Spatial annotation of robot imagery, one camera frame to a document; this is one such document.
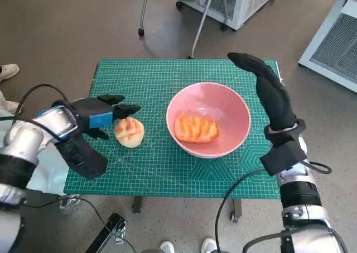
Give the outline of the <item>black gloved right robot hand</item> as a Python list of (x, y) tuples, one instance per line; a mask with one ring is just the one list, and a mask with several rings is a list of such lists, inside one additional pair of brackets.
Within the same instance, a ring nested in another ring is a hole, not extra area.
[(263, 60), (246, 53), (230, 52), (227, 57), (235, 66), (256, 76), (255, 89), (269, 118), (270, 128), (273, 131), (292, 128), (296, 123), (296, 116), (290, 96), (273, 69)]

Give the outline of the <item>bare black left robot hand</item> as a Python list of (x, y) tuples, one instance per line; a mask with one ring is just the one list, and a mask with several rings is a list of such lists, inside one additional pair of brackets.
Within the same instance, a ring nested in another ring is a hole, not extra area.
[(72, 103), (83, 124), (83, 132), (94, 139), (108, 140), (109, 135), (101, 130), (137, 113), (141, 107), (135, 104), (120, 104), (125, 99), (122, 95), (100, 95)]

